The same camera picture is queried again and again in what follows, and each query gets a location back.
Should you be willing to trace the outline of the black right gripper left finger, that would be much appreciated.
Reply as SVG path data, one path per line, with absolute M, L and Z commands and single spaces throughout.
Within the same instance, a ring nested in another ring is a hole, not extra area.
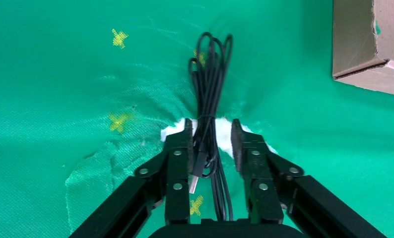
M 192 121 L 166 137 L 162 151 L 139 166 L 71 234 L 72 238 L 135 238 L 151 212 L 165 203 L 165 225 L 152 238 L 179 238 L 190 224 L 189 170 Z

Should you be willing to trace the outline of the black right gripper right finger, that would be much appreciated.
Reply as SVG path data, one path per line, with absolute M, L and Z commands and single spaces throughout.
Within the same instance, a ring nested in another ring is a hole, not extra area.
M 383 233 L 319 181 L 273 153 L 264 138 L 231 127 L 233 157 L 244 180 L 248 232 L 257 238 L 381 238 Z

